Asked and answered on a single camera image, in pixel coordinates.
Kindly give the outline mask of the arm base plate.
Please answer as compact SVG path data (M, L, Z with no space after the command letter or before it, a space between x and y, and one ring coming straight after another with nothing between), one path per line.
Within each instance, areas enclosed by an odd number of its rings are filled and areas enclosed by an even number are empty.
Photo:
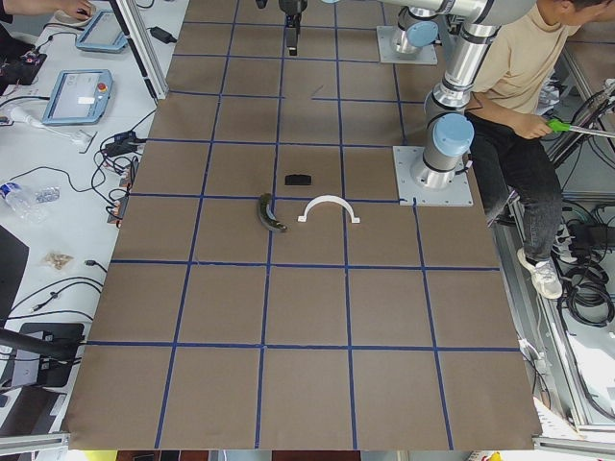
M430 170L424 148L394 146L398 202L400 206L472 206L474 204L463 158L448 172Z
M409 26L378 26L380 62L393 64L437 65L434 43L438 26L431 21Z

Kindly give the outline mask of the second person hand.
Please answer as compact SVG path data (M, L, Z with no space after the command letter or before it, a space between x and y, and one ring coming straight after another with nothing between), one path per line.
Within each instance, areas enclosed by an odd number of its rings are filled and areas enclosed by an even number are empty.
M87 0L57 0L56 9L80 21L91 18L95 11L95 7Z

